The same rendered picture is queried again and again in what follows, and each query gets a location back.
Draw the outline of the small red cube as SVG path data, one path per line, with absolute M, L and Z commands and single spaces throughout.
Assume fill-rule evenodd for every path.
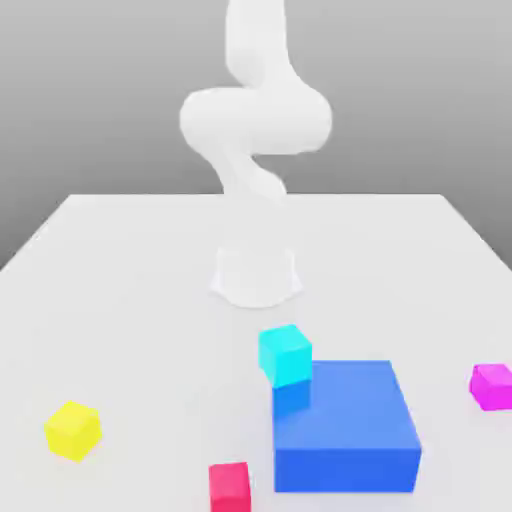
M 246 462 L 214 464 L 208 469 L 210 512 L 251 512 Z

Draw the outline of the small magenta cube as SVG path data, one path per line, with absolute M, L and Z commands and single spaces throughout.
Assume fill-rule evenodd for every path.
M 484 411 L 512 410 L 512 371 L 503 363 L 477 364 L 469 391 Z

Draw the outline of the small yellow cube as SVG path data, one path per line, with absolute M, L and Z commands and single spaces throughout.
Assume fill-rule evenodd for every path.
M 80 462 L 102 438 L 99 412 L 68 401 L 44 423 L 44 432 L 52 453 Z

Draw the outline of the small cyan cube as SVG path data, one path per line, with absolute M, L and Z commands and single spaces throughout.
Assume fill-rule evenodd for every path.
M 258 363 L 274 389 L 312 378 L 312 344 L 293 324 L 259 333 Z

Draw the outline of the large blue box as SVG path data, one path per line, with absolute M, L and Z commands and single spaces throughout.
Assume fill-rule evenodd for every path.
M 422 446 L 390 362 L 315 361 L 272 408 L 275 491 L 414 490 Z

